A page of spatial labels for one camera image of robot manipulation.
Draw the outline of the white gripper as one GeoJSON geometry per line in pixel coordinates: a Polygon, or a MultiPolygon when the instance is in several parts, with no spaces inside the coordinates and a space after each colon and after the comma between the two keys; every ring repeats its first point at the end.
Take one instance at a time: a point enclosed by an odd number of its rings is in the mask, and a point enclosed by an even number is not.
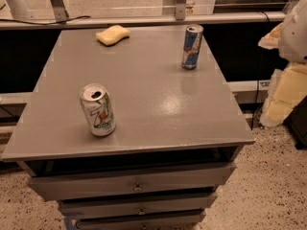
{"type": "Polygon", "coordinates": [[[292,113],[307,96],[307,0],[299,0],[279,23],[263,36],[258,45],[264,49],[279,49],[279,55],[289,63],[284,70],[275,69],[265,100],[260,124],[276,127],[292,113]]]}

